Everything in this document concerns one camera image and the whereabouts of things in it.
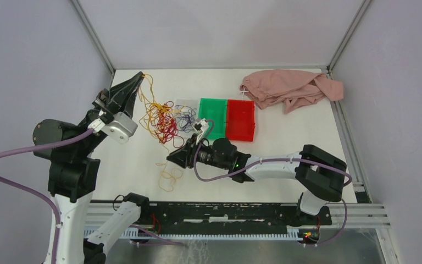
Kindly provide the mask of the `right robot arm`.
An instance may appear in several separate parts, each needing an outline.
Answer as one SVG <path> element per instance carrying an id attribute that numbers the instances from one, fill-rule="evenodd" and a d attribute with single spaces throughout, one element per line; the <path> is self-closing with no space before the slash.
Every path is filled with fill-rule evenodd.
<path id="1" fill-rule="evenodd" d="M 181 148 L 167 155 L 166 160 L 181 168 L 197 170 L 202 163 L 227 171 L 227 174 L 204 179 L 212 182 L 230 178 L 235 182 L 254 182 L 265 179 L 296 180 L 305 187 L 295 210 L 302 224 L 314 221 L 321 208 L 329 202 L 342 201 L 343 188 L 351 183 L 346 163 L 315 145 L 304 145 L 300 152 L 288 155 L 260 157 L 238 151 L 229 139 L 221 138 L 206 145 L 207 139 L 195 136 Z"/>

